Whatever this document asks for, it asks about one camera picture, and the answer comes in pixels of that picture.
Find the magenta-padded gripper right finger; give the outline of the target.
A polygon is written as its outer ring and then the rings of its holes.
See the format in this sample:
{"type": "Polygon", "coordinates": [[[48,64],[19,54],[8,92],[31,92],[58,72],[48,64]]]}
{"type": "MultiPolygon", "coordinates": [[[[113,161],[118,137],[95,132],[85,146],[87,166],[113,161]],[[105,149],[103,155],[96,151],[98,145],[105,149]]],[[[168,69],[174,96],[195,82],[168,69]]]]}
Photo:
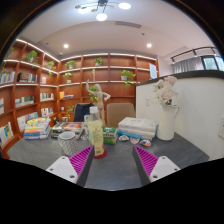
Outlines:
{"type": "Polygon", "coordinates": [[[157,157],[139,146],[133,147],[132,154],[143,186],[180,170],[168,157],[157,157]]]}

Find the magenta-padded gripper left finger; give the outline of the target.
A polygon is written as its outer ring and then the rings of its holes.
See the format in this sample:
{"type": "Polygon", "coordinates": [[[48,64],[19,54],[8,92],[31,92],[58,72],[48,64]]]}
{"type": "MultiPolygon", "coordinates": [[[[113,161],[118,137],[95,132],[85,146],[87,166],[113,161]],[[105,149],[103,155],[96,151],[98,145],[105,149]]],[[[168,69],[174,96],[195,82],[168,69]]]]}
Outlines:
{"type": "Polygon", "coordinates": [[[47,171],[67,181],[84,187],[93,158],[94,146],[91,145],[70,157],[59,157],[47,168],[47,171]]]}

